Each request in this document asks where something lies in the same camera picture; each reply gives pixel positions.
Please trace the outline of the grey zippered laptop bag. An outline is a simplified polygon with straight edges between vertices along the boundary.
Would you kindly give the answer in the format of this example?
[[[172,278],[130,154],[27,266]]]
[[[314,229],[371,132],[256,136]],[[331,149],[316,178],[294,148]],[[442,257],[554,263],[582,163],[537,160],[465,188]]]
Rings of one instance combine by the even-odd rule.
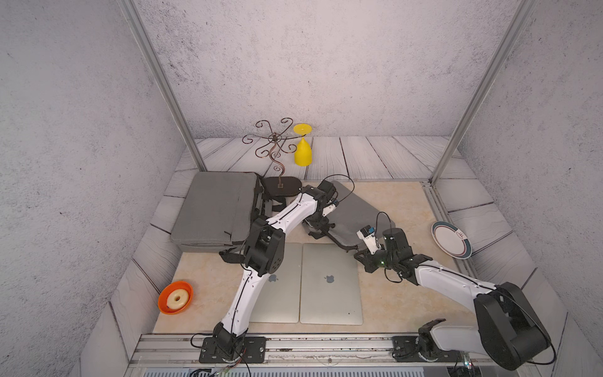
[[[256,173],[199,172],[171,231],[184,252],[219,252],[240,246],[264,214],[262,180]]]

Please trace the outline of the silver apple laptop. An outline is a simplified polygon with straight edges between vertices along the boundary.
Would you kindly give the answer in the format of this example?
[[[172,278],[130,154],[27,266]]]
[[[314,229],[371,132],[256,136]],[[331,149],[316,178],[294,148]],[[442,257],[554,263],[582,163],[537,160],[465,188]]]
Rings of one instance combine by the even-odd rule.
[[[295,324],[299,321],[302,244],[288,243],[280,268],[269,276],[251,314],[252,323]]]

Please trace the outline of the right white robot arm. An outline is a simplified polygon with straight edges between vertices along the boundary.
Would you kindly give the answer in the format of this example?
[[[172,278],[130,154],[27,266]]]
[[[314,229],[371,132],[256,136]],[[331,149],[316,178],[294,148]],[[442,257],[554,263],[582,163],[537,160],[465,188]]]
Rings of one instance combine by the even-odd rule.
[[[435,362],[445,351],[487,355],[498,366],[514,371],[553,342],[523,291],[509,282],[492,284],[444,267],[424,254],[415,254],[400,228],[383,231],[383,240],[371,226],[356,235],[365,244],[355,254],[366,272],[392,270],[408,281],[444,295],[469,309],[476,325],[449,325],[432,320],[419,328],[412,356]]]

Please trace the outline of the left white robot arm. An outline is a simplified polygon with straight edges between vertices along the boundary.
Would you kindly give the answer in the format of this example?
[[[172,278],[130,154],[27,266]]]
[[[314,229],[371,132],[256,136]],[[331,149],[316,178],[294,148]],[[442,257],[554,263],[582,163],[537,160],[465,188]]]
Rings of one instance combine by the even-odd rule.
[[[339,205],[334,184],[323,180],[317,187],[306,185],[280,213],[258,218],[251,224],[243,251],[244,273],[236,296],[224,318],[213,330],[218,349],[232,357],[242,350],[251,314],[270,275],[284,261],[286,235],[306,223],[317,239],[326,237],[333,225],[328,215]]]

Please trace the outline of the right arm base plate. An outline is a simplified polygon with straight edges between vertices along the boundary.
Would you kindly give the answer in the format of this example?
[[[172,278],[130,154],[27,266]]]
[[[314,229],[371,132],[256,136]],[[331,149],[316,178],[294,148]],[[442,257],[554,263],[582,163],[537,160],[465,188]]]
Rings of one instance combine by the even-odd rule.
[[[434,342],[427,341],[421,336],[394,336],[392,337],[392,343],[391,356],[396,362],[454,364],[463,359],[462,353],[455,350],[440,350]]]

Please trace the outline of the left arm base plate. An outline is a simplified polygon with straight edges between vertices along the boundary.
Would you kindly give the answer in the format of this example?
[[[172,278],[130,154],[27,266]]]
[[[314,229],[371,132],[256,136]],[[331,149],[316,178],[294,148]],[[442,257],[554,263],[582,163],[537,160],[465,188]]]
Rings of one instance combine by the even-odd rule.
[[[262,364],[265,361],[266,337],[244,336],[233,342],[222,342],[208,337],[200,348],[200,364],[226,364],[242,360],[247,364]]]

